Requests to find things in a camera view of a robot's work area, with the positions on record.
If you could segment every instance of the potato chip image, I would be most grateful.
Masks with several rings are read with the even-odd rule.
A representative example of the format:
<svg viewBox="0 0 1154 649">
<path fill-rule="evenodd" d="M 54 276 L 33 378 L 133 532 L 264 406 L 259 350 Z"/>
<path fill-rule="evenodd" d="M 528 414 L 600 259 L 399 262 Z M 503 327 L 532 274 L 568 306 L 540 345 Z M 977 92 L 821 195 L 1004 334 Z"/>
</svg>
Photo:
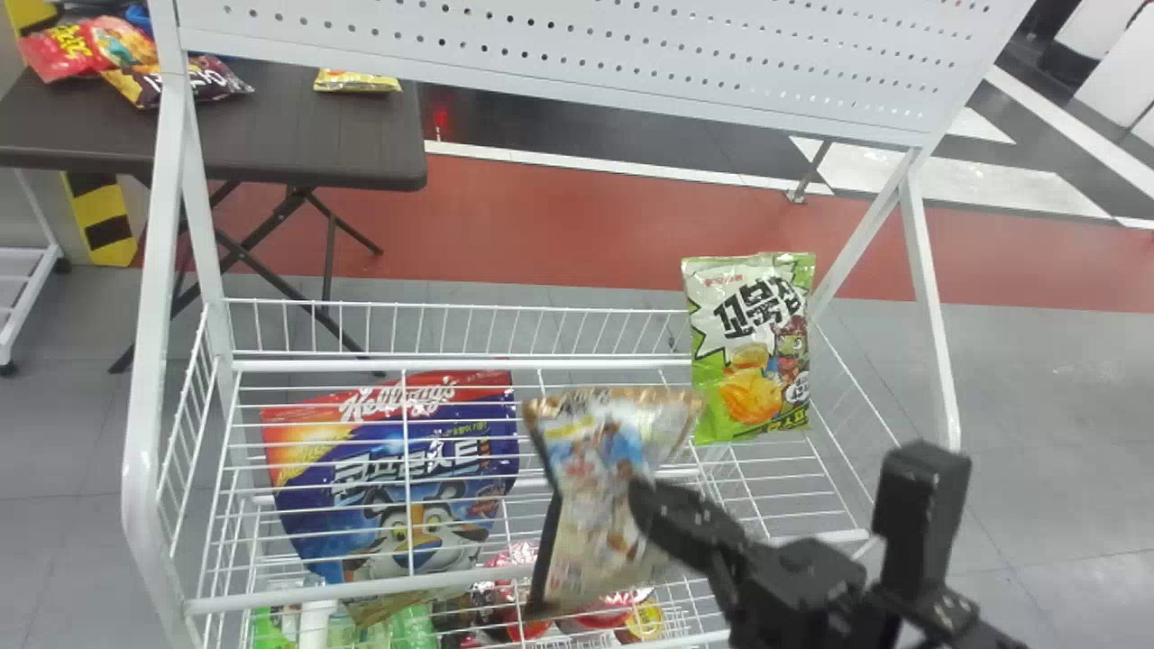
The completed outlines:
<svg viewBox="0 0 1154 649">
<path fill-rule="evenodd" d="M 754 367 L 730 374 L 718 394 L 729 416 L 742 424 L 763 424 L 781 411 L 781 385 Z"/>
</svg>

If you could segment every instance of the dark gray table top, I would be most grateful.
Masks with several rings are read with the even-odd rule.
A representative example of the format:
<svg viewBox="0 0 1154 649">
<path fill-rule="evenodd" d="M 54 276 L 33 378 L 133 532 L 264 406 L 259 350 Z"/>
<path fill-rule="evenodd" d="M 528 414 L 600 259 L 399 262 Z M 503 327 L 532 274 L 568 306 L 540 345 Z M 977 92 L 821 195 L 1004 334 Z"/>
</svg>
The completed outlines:
<svg viewBox="0 0 1154 649">
<path fill-rule="evenodd" d="M 233 60 L 254 95 L 200 104 L 208 177 L 242 182 L 414 192 L 428 172 L 417 89 L 313 91 L 315 68 Z M 148 176 L 156 111 L 103 80 L 46 85 L 25 69 L 0 99 L 0 165 Z"/>
</svg>

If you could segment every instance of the folding table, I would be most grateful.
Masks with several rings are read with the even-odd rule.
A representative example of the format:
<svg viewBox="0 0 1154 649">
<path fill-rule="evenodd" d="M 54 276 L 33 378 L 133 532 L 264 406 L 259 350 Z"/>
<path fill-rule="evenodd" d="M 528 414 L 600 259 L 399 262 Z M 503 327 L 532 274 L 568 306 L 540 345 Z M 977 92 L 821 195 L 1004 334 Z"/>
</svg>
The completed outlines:
<svg viewBox="0 0 1154 649">
<path fill-rule="evenodd" d="M 417 91 L 405 82 L 400 95 L 327 95 L 312 89 L 315 68 L 242 59 L 228 65 L 256 92 L 205 105 L 200 113 L 204 171 L 210 179 L 224 181 L 213 192 L 212 204 L 243 182 L 279 184 L 286 192 L 269 217 L 240 241 L 215 229 L 218 245 L 226 251 L 220 269 L 242 262 L 286 298 L 305 299 L 252 251 L 309 203 L 328 221 L 322 290 L 322 299 L 328 300 L 336 229 L 376 254 L 382 251 L 334 214 L 314 191 L 421 189 L 428 167 Z M 31 70 L 24 70 L 0 99 L 0 166 L 120 173 L 148 185 L 156 128 L 155 112 L 137 111 L 103 82 L 45 85 Z M 181 276 L 177 277 L 172 315 L 200 294 L 198 285 L 181 292 Z M 347 350 L 361 350 L 351 336 L 338 333 L 338 324 L 324 309 L 310 309 L 310 315 L 340 337 Z M 110 372 L 122 372 L 132 352 L 129 348 Z"/>
</svg>

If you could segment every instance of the white cart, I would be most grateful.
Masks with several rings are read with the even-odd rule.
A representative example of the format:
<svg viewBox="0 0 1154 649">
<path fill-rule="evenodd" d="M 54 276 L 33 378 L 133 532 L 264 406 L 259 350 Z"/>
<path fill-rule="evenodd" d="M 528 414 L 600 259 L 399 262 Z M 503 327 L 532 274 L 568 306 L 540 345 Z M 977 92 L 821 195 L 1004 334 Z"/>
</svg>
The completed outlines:
<svg viewBox="0 0 1154 649">
<path fill-rule="evenodd" d="M 172 646 L 247 647 L 256 618 L 269 619 L 264 607 L 298 604 L 305 611 L 295 622 L 305 627 L 302 646 L 319 646 L 335 600 L 527 575 L 527 567 L 409 569 L 392 579 L 315 583 L 272 505 L 262 406 L 372 386 L 380 379 L 370 372 L 399 379 L 403 412 L 411 404 L 407 379 L 429 370 L 508 370 L 519 400 L 577 385 L 689 382 L 688 318 L 681 309 L 226 297 L 215 270 L 200 136 L 183 82 L 186 51 L 389 70 L 420 81 L 906 149 L 810 298 L 814 430 L 690 447 L 662 469 L 664 476 L 696 484 L 725 502 L 762 540 L 819 534 L 861 552 L 870 536 L 867 480 L 896 440 L 817 324 L 900 203 L 917 299 L 934 343 L 937 433 L 939 441 L 958 447 L 917 169 L 1028 6 L 1028 0 L 150 2 L 165 92 L 122 507 L 129 545 Z M 204 269 L 205 307 L 177 410 L 162 418 L 165 305 L 181 197 L 197 268 Z M 317 331 L 306 318 L 315 308 L 328 308 L 340 333 L 360 340 L 366 352 L 345 352 L 337 338 Z M 522 441 L 520 473 L 502 501 L 481 564 L 509 543 L 540 534 L 549 487 L 531 446 Z M 406 463 L 406 490 L 410 478 Z M 213 486 L 211 498 L 193 488 L 205 484 Z M 406 512 L 412 507 L 405 503 Z M 409 519 L 402 531 L 412 538 Z M 197 565 L 180 561 L 185 546 L 200 538 Z M 702 579 L 684 574 L 653 585 L 667 622 L 662 637 L 645 649 L 724 646 L 727 631 Z M 592 647 L 613 643 L 612 637 L 552 635 L 542 642 Z"/>
</svg>

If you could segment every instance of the chip bag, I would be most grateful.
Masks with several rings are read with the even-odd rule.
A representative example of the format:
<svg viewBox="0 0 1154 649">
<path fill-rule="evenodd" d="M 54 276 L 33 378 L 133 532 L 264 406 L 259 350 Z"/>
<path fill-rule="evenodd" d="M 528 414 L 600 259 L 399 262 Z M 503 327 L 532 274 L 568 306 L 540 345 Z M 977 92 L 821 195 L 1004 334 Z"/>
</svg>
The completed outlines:
<svg viewBox="0 0 1154 649">
<path fill-rule="evenodd" d="M 681 262 L 692 327 L 694 387 L 705 413 L 695 443 L 809 427 L 805 303 L 811 253 Z"/>
<path fill-rule="evenodd" d="M 141 110 L 160 105 L 164 81 L 155 64 L 117 68 L 100 73 L 126 99 Z M 188 83 L 197 102 L 218 102 L 234 95 L 248 95 L 253 87 L 240 80 L 220 59 L 205 54 L 188 58 Z"/>
<path fill-rule="evenodd" d="M 16 46 L 45 83 L 93 76 L 112 64 L 92 49 L 88 31 L 87 23 L 61 24 L 25 36 Z"/>
<path fill-rule="evenodd" d="M 89 46 L 107 61 L 105 67 L 133 68 L 159 62 L 156 43 L 123 18 L 97 16 L 84 29 Z"/>
<path fill-rule="evenodd" d="M 629 482 L 652 480 L 704 405 L 695 390 L 580 388 L 525 404 L 525 424 L 555 494 L 526 614 L 554 617 L 654 579 L 669 564 L 629 510 Z"/>
<path fill-rule="evenodd" d="M 510 386 L 508 372 L 426 372 L 404 395 L 392 381 L 261 410 L 273 500 L 308 569 L 335 584 L 474 567 L 519 468 Z M 344 604 L 364 627 L 466 589 Z"/>
<path fill-rule="evenodd" d="M 400 92 L 400 82 L 391 76 L 321 68 L 316 70 L 313 90 L 317 92 Z"/>
</svg>

